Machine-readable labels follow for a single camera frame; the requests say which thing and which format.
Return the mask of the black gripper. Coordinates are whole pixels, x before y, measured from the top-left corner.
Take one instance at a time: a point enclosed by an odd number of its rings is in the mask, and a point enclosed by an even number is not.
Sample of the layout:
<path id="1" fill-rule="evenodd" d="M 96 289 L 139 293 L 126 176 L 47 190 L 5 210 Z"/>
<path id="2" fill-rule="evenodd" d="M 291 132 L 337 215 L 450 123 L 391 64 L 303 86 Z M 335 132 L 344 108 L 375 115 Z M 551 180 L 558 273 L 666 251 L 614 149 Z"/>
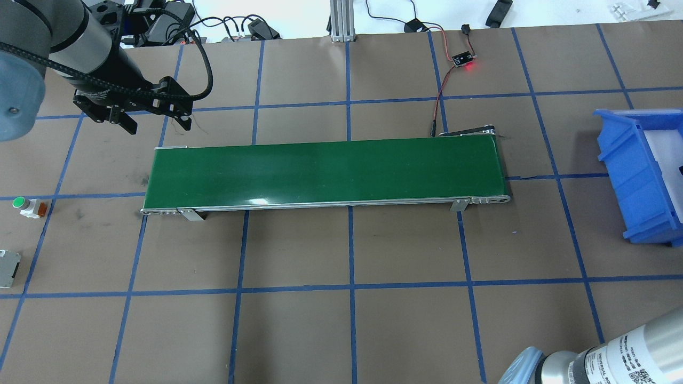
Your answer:
<path id="1" fill-rule="evenodd" d="M 172 76 L 164 76 L 157 83 L 146 80 L 137 64 L 123 49 L 111 51 L 102 66 L 91 75 L 115 85 L 136 91 L 149 91 L 155 95 L 188 94 Z M 76 89 L 73 103 L 95 122 L 109 122 L 120 126 L 129 134 L 137 134 L 138 124 L 129 116 L 129 112 L 147 111 L 159 116 L 169 116 L 184 131 L 191 130 L 192 101 L 163 101 L 126 95 L 77 78 L 73 78 L 72 85 Z"/>

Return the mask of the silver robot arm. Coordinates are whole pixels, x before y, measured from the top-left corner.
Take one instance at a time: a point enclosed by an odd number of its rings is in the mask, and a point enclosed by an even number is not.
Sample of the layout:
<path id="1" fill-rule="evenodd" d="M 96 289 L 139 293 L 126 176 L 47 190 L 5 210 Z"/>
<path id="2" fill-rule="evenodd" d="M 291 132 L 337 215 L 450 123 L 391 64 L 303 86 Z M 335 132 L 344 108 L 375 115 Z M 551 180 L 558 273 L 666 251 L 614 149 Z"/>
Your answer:
<path id="1" fill-rule="evenodd" d="M 143 34 L 147 25 L 173 19 L 166 41 L 197 39 L 191 19 L 167 5 L 102 1 L 2 1 L 2 141 L 22 138 L 34 127 L 51 68 L 73 88 L 73 104 L 96 123 L 109 122 L 135 134 L 132 111 L 170 117 L 191 129 L 193 102 L 207 97 L 208 84 L 191 95 L 171 76 L 146 80 L 120 46 L 122 37 Z"/>

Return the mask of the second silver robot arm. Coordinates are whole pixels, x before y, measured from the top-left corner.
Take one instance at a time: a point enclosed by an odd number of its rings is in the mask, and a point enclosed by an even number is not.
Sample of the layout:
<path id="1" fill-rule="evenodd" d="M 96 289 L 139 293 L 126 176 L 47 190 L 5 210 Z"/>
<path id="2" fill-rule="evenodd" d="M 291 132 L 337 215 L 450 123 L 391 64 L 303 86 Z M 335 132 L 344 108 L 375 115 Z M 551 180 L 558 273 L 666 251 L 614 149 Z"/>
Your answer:
<path id="1" fill-rule="evenodd" d="M 582 353 L 523 350 L 500 383 L 681 383 L 682 309 Z"/>

